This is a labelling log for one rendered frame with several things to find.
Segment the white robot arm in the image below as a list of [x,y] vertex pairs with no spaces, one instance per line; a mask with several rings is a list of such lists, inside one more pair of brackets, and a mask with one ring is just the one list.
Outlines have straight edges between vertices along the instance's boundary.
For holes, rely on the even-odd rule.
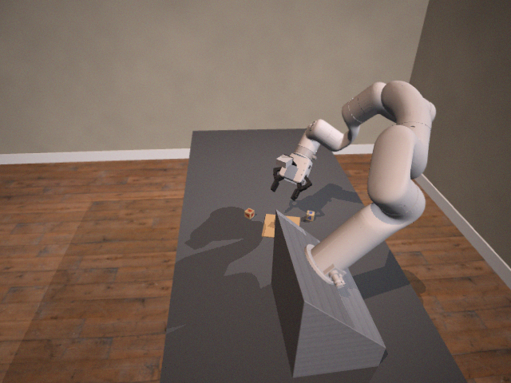
[[346,285],[343,276],[348,267],[412,224],[425,210],[425,197],[410,180],[419,177],[426,168],[431,120],[436,116],[434,105],[424,99],[407,82],[376,82],[343,106],[342,115],[349,131],[342,134],[326,121],[316,120],[307,126],[294,151],[313,161],[320,144],[332,152],[344,149],[357,137],[360,124],[377,114],[396,123],[386,128],[374,143],[367,181],[373,203],[352,215],[316,246],[304,247],[307,261],[317,275],[338,289]]

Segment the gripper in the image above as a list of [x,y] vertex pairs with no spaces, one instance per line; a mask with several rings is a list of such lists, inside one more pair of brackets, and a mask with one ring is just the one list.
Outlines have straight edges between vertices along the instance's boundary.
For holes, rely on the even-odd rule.
[[[300,192],[308,189],[312,185],[311,181],[308,179],[312,162],[308,157],[298,152],[294,152],[290,156],[294,158],[293,161],[297,164],[297,166],[291,164],[287,168],[273,168],[274,182],[271,186],[271,190],[275,192],[279,186],[279,181],[281,180],[286,180],[290,183],[296,184],[297,189],[294,190],[291,196],[291,198],[295,201]],[[277,172],[279,172],[279,175],[277,175]],[[306,181],[307,184],[304,185]]]

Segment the orange flat mat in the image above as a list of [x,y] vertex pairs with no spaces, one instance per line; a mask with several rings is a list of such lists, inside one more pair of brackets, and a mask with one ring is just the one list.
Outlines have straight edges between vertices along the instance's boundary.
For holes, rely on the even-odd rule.
[[[293,217],[293,216],[286,216],[291,221],[296,223],[299,226],[300,217]],[[275,235],[275,215],[266,214],[264,225],[263,225],[263,232],[262,237],[269,237],[274,238]]]

